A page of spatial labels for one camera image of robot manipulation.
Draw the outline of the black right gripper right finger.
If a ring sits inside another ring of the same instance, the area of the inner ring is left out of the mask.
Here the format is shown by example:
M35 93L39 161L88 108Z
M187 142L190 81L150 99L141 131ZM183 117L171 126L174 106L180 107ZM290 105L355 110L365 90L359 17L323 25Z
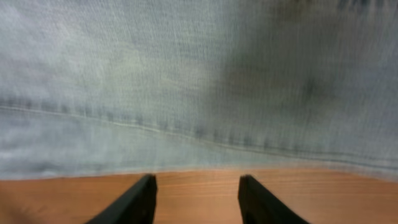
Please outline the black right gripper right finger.
M251 175L239 178L243 224L308 224Z

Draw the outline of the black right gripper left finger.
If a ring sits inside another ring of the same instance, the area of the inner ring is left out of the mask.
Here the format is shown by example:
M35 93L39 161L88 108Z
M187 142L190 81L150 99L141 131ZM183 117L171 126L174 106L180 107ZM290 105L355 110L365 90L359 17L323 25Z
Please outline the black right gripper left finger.
M156 177L147 174L87 224L153 224L156 201Z

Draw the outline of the medium blue jeans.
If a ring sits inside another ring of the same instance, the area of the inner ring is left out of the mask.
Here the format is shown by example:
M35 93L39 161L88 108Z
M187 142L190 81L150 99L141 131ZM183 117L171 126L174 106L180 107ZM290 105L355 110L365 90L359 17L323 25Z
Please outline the medium blue jeans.
M1 2L1 177L397 178L396 1Z

